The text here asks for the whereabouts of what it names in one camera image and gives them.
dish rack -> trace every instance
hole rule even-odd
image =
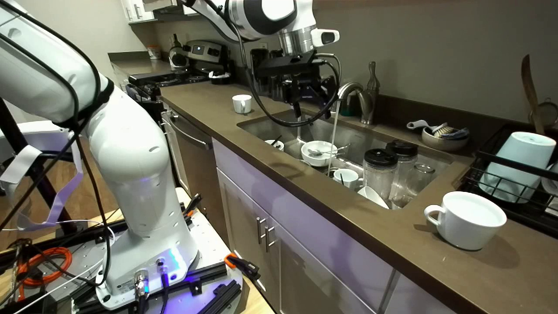
[[[487,172],[487,167],[490,163],[498,163],[510,168],[515,168],[527,173],[535,174],[537,176],[540,176],[541,178],[547,178],[558,182],[557,173],[496,156],[496,153],[500,150],[508,137],[516,131],[534,132],[532,128],[529,128],[525,125],[504,125],[475,153],[475,160],[473,161],[471,168],[462,177],[458,190],[478,194],[482,197],[485,197],[502,208],[509,219],[522,223],[526,226],[539,230],[558,239],[558,195],[546,192],[542,188],[542,184],[539,184],[538,186],[536,186],[535,192],[533,193],[532,197],[527,199],[522,195],[524,191],[530,187],[518,182],[508,180],[523,187],[519,195],[509,193],[498,188],[498,185],[500,184],[502,179],[505,178]],[[558,132],[551,130],[548,134],[546,134],[546,136],[557,140]],[[555,148],[550,159],[550,164],[555,163],[557,159],[558,149]],[[493,175],[499,178],[494,186],[480,182],[482,176],[486,174]],[[491,193],[487,193],[484,190],[480,189],[480,184],[490,187],[486,190],[492,190]],[[503,201],[493,196],[496,190],[511,194],[514,196],[514,198],[517,197],[517,199],[515,202]],[[521,199],[524,199],[527,202],[520,203]]]

stainless steel sink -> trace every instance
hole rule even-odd
[[[291,111],[282,112],[275,116],[286,121],[294,121],[294,115]],[[259,118],[240,123],[238,126],[261,140],[273,140],[282,135],[280,140],[285,143],[285,152],[301,160],[300,149],[305,143],[315,140],[331,142],[333,121],[333,118],[327,121],[319,119],[309,126],[291,128],[282,127],[267,118]],[[334,159],[331,166],[353,169],[362,178],[364,153],[369,149],[385,148],[386,143],[392,140],[395,140],[395,138],[379,134],[370,129],[357,130],[340,120],[337,124],[334,144],[337,147],[342,147],[350,143],[350,147],[345,150],[345,154]],[[443,154],[429,154],[429,151],[429,149],[419,149],[418,162],[436,169],[435,176],[437,176],[445,170],[451,160],[441,157]],[[326,173],[327,167],[317,168],[317,170]]]

black lid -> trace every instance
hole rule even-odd
[[[370,149],[364,153],[364,161],[381,167],[389,167],[397,164],[397,155],[381,148]]]
[[[400,156],[416,156],[419,153],[419,146],[402,140],[394,140],[386,145],[386,150]]]

wall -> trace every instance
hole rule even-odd
[[[156,42],[153,24],[129,26],[120,0],[17,0],[36,19],[83,50],[99,72],[115,81],[108,52],[140,51]],[[17,122],[31,115],[10,106]]]
[[[315,0],[314,6],[320,28],[341,32],[339,42],[320,51],[341,58],[343,81],[366,84],[375,60],[383,94],[525,120],[520,65],[530,53],[540,101],[558,101],[558,1]],[[201,19],[155,28],[166,49],[173,32],[180,40],[222,40]],[[278,47],[276,37],[264,41]]]

faucet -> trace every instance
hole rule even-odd
[[[360,122],[362,124],[372,124],[372,117],[374,115],[374,103],[370,95],[364,90],[362,85],[357,82],[347,83],[341,88],[339,88],[338,97],[341,103],[346,102],[349,94],[353,91],[357,92],[358,100],[360,102],[360,109],[362,110],[362,115],[360,116]]]

